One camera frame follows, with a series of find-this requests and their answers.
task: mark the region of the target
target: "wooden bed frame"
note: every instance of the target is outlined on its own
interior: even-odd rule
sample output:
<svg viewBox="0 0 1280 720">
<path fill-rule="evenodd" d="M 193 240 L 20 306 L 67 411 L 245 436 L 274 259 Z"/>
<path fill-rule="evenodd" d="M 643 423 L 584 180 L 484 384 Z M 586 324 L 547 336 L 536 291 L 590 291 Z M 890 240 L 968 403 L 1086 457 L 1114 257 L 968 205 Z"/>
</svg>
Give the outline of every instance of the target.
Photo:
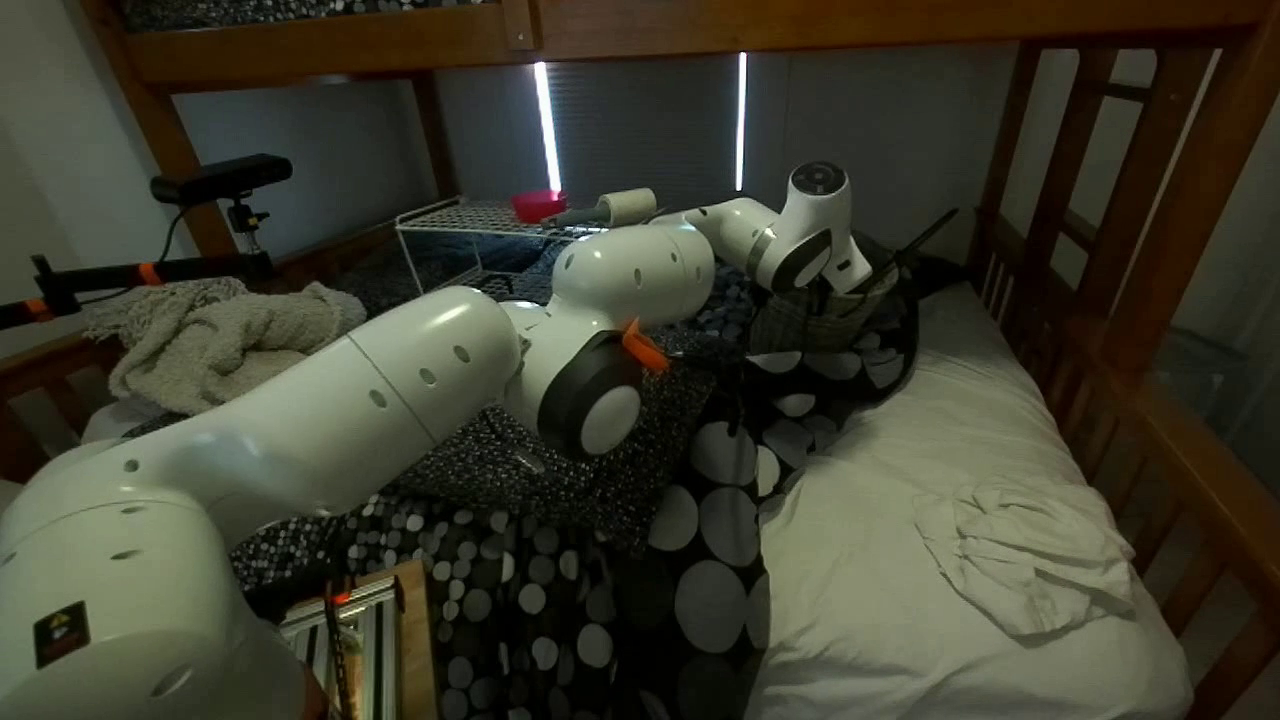
<svg viewBox="0 0 1280 720">
<path fill-rule="evenodd" d="M 1038 379 L 1078 469 L 1113 501 L 1137 564 L 1152 570 L 1175 528 L 1194 528 L 1198 549 L 1158 595 L 1169 625 L 1182 633 L 1223 581 L 1255 601 L 1198 679 L 1191 717 L 1223 717 L 1273 663 L 1280 509 L 1144 374 L 1280 90 L 1274 0 L 494 0 L 219 32 L 127 32 L 111 0 L 82 0 L 82 17 L 163 173 L 196 168 L 173 92 L 408 76 L 438 192 L 456 192 L 456 176 L 433 69 L 1014 41 L 1018 62 L 971 247 L 974 290 Z M 1078 71 L 1031 230 L 1018 237 L 1001 201 L 1044 47 L 1078 47 Z M 1152 90 L 1113 83 L 1114 47 L 1157 47 Z M 1137 100 L 1144 112 L 1113 205 L 1090 230 L 1066 195 L 1105 98 Z M 193 233 L 200 251 L 230 247 L 211 211 L 193 215 Z M 1086 251 L 1075 283 L 1052 272 L 1061 237 Z M 86 400 L 67 375 L 99 374 L 109 361 L 111 349 L 63 339 L 0 363 L 0 476 L 23 482 L 54 453 L 14 403 L 34 398 L 63 429 L 81 429 Z"/>
</svg>

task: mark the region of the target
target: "crumpled cloth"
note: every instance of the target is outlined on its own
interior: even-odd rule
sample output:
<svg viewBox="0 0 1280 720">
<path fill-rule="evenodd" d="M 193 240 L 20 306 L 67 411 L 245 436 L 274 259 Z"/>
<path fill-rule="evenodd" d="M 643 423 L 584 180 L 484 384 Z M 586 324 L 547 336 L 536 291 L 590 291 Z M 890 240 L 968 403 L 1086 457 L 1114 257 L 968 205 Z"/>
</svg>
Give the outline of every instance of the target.
<svg viewBox="0 0 1280 720">
<path fill-rule="evenodd" d="M 238 282 L 196 282 L 122 301 L 109 324 L 127 349 L 111 398 L 182 418 L 245 398 L 362 321 L 356 297 L 324 283 L 255 297 Z"/>
<path fill-rule="evenodd" d="M 1083 486 L 971 487 L 915 517 L 945 581 L 1014 640 L 1132 615 L 1132 549 Z"/>
</svg>

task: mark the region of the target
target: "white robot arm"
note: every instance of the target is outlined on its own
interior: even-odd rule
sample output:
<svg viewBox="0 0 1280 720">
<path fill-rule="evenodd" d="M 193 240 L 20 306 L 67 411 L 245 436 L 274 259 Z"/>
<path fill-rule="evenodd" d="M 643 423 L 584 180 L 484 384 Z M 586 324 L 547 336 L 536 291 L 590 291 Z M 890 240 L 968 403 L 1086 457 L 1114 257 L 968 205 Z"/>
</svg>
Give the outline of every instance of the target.
<svg viewBox="0 0 1280 720">
<path fill-rule="evenodd" d="M 619 334 L 692 317 L 714 257 L 765 290 L 867 277 L 844 173 L 804 165 L 781 215 L 726 201 L 575 240 L 544 307 L 443 290 L 225 409 L 50 461 L 0 517 L 0 717 L 295 717 L 305 667 L 225 549 L 356 509 L 492 403 L 567 453 L 616 447 L 639 419 Z"/>
</svg>

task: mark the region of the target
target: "white bed sheet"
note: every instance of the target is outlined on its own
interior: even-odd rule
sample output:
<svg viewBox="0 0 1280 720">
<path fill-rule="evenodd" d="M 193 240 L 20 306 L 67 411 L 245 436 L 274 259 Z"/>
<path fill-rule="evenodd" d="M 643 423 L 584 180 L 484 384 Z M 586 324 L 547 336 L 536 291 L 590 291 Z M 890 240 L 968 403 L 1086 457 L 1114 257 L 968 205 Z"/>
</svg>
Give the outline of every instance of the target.
<svg viewBox="0 0 1280 720">
<path fill-rule="evenodd" d="M 1078 469 L 981 301 L 923 301 L 915 375 L 765 519 L 770 640 L 751 717 L 1181 717 L 1182 651 L 1148 593 L 1132 619 L 1026 650 L 915 536 L 918 509 L 971 486 L 1064 482 Z"/>
</svg>

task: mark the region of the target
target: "light strip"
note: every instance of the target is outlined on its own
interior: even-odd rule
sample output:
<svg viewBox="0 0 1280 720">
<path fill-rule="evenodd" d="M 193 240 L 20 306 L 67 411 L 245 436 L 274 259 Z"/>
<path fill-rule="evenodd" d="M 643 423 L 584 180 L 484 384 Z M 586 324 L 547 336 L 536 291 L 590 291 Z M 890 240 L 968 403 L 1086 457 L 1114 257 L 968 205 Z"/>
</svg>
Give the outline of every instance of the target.
<svg viewBox="0 0 1280 720">
<path fill-rule="evenodd" d="M 748 189 L 748 90 L 751 90 L 751 58 L 736 53 L 730 192 Z"/>
<path fill-rule="evenodd" d="M 561 192 L 561 128 L 550 112 L 550 83 L 547 83 L 547 64 L 530 64 L 530 92 L 536 92 L 536 124 L 544 134 L 544 165 L 547 165 L 547 189 Z"/>
</svg>

